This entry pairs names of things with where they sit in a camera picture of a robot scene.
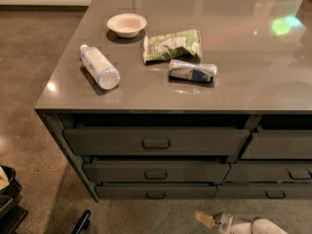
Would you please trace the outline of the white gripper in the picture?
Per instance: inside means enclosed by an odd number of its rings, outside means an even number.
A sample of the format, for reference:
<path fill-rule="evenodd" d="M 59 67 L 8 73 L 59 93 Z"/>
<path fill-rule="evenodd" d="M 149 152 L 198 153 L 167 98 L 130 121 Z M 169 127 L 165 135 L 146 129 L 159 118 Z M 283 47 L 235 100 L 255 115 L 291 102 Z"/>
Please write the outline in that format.
<path fill-rule="evenodd" d="M 250 220 L 228 213 L 218 213 L 208 211 L 196 211 L 195 218 L 212 229 L 217 225 L 219 234 L 252 234 L 252 222 Z"/>

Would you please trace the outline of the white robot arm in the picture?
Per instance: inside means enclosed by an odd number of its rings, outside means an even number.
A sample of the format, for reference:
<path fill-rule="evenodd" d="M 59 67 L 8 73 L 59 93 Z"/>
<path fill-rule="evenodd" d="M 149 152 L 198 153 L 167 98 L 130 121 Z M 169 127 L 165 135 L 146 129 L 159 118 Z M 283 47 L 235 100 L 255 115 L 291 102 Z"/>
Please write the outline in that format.
<path fill-rule="evenodd" d="M 206 227 L 216 228 L 219 234 L 289 234 L 267 218 L 256 217 L 253 220 L 229 213 L 196 211 L 195 218 Z"/>

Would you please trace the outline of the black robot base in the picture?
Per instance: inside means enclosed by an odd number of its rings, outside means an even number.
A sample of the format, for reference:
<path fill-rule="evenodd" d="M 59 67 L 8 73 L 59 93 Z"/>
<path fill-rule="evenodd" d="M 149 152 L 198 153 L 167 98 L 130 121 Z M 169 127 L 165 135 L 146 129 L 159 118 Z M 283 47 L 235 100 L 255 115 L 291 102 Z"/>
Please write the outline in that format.
<path fill-rule="evenodd" d="M 0 234 L 18 234 L 17 229 L 28 215 L 20 206 L 22 186 L 13 168 L 0 166 Z"/>

